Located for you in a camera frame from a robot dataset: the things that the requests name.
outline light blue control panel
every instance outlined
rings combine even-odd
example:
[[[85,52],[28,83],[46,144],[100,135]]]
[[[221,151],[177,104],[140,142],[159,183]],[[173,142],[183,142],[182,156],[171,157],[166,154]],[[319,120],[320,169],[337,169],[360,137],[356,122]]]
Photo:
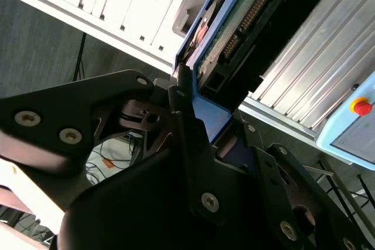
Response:
[[[316,144],[333,155],[375,170],[375,71],[328,119]]]

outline mounting hole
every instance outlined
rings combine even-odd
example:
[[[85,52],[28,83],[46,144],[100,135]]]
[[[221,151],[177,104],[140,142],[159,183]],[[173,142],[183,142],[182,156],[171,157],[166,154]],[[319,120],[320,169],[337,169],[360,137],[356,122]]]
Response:
[[[75,145],[82,141],[82,134],[73,128],[66,128],[61,130],[59,134],[60,140],[69,145]]]
[[[14,120],[22,126],[33,127],[40,123],[40,116],[33,111],[21,111],[14,116]]]
[[[203,206],[212,213],[216,213],[219,210],[219,201],[212,193],[202,194]]]
[[[159,121],[159,115],[157,114],[150,114],[147,118],[146,118],[146,121],[147,123],[149,124],[153,124],[155,122],[158,122]]]
[[[299,229],[306,235],[311,235],[314,233],[315,230],[315,219],[311,214],[310,210],[308,210],[303,205],[297,205],[293,208],[293,214],[295,220],[298,224]]]
[[[277,181],[275,181],[274,179],[271,178],[271,183],[274,185],[274,186],[277,186]]]
[[[255,130],[255,128],[253,126],[251,126],[250,124],[247,125],[247,129],[249,129],[252,133],[255,133],[257,130]]]
[[[354,246],[353,242],[350,241],[349,239],[344,238],[344,239],[343,239],[343,242],[344,242],[344,244],[345,244],[345,246],[346,246],[346,248],[347,248],[348,250],[356,250],[356,247]]]
[[[182,92],[181,90],[177,90],[176,92],[177,92],[177,94],[179,94],[180,96],[183,96],[183,97],[185,97],[185,93],[184,93],[184,92]]]
[[[282,146],[279,146],[279,150],[280,150],[280,152],[281,152],[283,155],[287,155],[287,154],[288,154],[287,150],[284,149]]]
[[[147,80],[142,77],[137,77],[137,81],[143,85],[147,85]]]

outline orange label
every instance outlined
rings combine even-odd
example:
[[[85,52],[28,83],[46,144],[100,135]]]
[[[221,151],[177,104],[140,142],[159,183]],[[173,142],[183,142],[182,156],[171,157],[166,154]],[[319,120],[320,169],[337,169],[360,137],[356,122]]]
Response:
[[[103,162],[104,162],[104,164],[105,164],[109,169],[115,167],[115,166],[113,165],[113,163],[112,163],[110,160],[108,160],[108,159],[103,159]]]

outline red emergency stop button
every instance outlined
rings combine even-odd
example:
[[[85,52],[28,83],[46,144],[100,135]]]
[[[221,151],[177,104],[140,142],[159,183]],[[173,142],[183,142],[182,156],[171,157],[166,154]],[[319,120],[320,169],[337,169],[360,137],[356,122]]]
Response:
[[[354,112],[360,115],[361,117],[369,114],[373,106],[369,104],[367,101],[360,101],[354,105]]]
[[[369,114],[372,109],[373,106],[369,103],[369,99],[366,97],[355,99],[350,105],[351,112],[354,112],[361,117]]]

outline electronic device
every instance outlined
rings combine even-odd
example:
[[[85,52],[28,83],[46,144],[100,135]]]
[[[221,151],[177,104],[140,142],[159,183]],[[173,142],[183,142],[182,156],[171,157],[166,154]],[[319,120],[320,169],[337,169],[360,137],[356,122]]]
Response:
[[[323,150],[375,170],[375,72],[325,122],[316,140]]]
[[[319,1],[206,1],[175,66],[194,72],[193,105],[211,141]]]

